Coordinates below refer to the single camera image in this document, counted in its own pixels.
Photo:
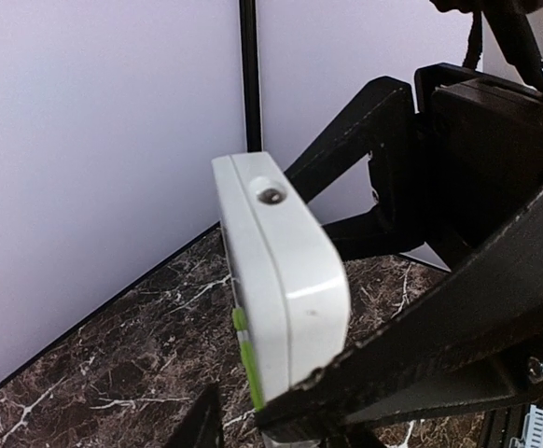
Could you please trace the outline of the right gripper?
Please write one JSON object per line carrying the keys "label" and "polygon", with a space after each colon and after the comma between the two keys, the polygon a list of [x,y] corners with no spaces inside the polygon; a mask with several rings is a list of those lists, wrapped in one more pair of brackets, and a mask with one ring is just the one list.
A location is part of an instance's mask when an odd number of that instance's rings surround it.
{"label": "right gripper", "polygon": [[[543,94],[449,63],[414,76],[426,138],[428,187],[438,224],[429,245],[457,267],[543,187]],[[285,170],[308,203],[368,154],[413,138],[411,85],[368,82]],[[379,205],[324,224],[342,261],[395,255],[425,243],[415,214]]]}

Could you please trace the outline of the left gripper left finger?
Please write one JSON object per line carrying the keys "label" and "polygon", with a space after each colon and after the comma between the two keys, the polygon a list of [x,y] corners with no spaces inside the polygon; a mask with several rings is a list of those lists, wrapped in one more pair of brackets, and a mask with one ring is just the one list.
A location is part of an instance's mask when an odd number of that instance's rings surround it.
{"label": "left gripper left finger", "polygon": [[225,445],[218,385],[208,385],[171,436],[172,448],[222,448]]}

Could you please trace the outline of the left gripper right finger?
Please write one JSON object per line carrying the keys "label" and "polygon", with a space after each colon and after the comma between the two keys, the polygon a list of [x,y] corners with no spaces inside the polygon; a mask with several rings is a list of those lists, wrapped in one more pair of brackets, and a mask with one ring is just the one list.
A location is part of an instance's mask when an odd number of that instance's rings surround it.
{"label": "left gripper right finger", "polygon": [[335,434],[345,417],[543,331],[543,187],[449,276],[257,412],[278,441]]}

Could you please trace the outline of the white remote control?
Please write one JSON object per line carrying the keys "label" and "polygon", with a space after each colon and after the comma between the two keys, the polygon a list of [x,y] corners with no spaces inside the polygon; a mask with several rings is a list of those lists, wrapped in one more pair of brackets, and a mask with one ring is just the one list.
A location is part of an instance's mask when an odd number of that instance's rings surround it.
{"label": "white remote control", "polygon": [[334,244],[268,153],[218,157],[212,168],[232,322],[261,410],[343,350],[350,289]]}

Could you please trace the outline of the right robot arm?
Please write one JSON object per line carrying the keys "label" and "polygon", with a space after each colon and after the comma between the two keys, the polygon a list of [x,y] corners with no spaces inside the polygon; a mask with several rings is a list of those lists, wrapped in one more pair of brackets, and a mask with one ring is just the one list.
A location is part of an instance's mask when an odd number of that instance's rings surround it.
{"label": "right robot arm", "polygon": [[287,168],[309,202],[360,160],[376,199],[324,226],[339,262],[430,245],[449,266],[504,234],[543,193],[540,1],[440,1],[473,17],[462,64],[367,82]]}

